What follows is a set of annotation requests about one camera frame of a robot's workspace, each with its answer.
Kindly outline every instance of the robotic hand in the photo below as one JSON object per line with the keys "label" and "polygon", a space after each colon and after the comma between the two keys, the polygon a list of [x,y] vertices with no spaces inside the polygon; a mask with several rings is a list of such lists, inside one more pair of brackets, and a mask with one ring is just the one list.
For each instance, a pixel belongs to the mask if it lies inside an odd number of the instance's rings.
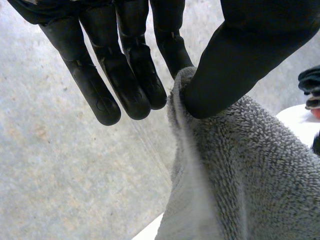
{"label": "robotic hand", "polygon": [[[148,0],[8,0],[29,23],[40,26],[60,53],[100,123],[116,124],[121,111],[99,76],[80,23],[126,113],[134,120],[165,106],[167,95],[146,44]],[[174,77],[192,66],[179,29],[184,0],[150,0],[156,42]],[[122,43],[118,44],[118,30]]]}

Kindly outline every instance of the black object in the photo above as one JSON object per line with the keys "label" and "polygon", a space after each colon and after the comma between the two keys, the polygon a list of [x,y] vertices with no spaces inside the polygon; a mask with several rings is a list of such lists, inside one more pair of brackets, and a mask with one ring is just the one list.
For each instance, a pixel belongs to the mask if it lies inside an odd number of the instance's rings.
{"label": "black object", "polygon": [[320,65],[300,73],[298,80],[298,87],[305,95],[320,96]]}
{"label": "black object", "polygon": [[317,154],[320,157],[320,132],[314,136],[311,149],[314,154]]}
{"label": "black object", "polygon": [[[121,111],[88,54],[80,22],[105,75],[132,119],[144,119],[151,109],[165,106],[167,95],[145,40],[148,0],[38,0],[37,4],[8,1],[25,20],[39,24],[100,123],[107,126],[117,123]],[[157,44],[175,76],[180,69],[192,66],[179,36],[185,1],[151,3]],[[117,24],[124,54],[118,44]]]}
{"label": "black object", "polygon": [[196,118],[216,115],[251,90],[320,28],[319,0],[221,0],[225,22],[184,91]]}
{"label": "black object", "polygon": [[[64,16],[77,18],[78,14],[91,8],[90,5],[93,4],[94,8],[100,8],[106,3],[112,5],[111,1],[102,0],[82,0],[72,3],[63,0],[64,4],[55,4],[54,7],[50,7],[49,4],[44,3],[47,1],[53,0],[43,0],[43,4],[39,4],[41,7],[36,8],[30,4],[26,5],[22,0],[9,0],[27,21],[34,24],[47,24],[52,19],[60,19]],[[145,25],[142,22],[145,21],[148,13],[148,0],[114,0],[114,2],[123,51],[135,76],[141,76],[142,73],[138,67],[142,62],[145,63],[142,69],[147,69],[148,77],[139,77],[137,81],[146,94],[147,88],[143,86],[146,79],[150,80],[153,86],[159,84],[143,36]],[[179,34],[185,1],[150,0],[150,2],[157,45],[174,77],[180,69],[192,66],[184,41]],[[225,21],[213,34],[201,56],[192,82],[183,93],[187,110],[196,118],[213,116],[235,103],[258,80],[307,43],[320,28],[319,0],[221,0],[221,5]],[[86,31],[89,32],[92,26],[90,24],[87,26]],[[110,46],[97,45],[97,48],[100,47],[104,49],[108,47],[109,50]],[[109,59],[108,53],[105,52],[108,51],[102,51],[101,60],[106,60],[104,55]],[[117,66],[122,66],[123,60],[120,58],[123,59],[119,54],[110,62],[113,64],[116,61]],[[125,76],[131,79],[128,71],[125,70],[124,73],[129,74]],[[135,83],[132,85],[134,90],[131,93],[140,93],[140,90],[137,91],[137,85]],[[158,87],[152,88],[157,96],[162,96],[155,90]],[[118,91],[118,95],[122,95],[125,99],[127,92],[121,94]],[[146,95],[151,107],[154,103],[153,108],[160,108],[162,102],[160,97],[154,100],[150,95],[148,96]],[[148,111],[145,99],[145,96],[141,95],[139,99],[143,103],[141,108],[126,106],[128,114],[135,119],[146,117]]]}

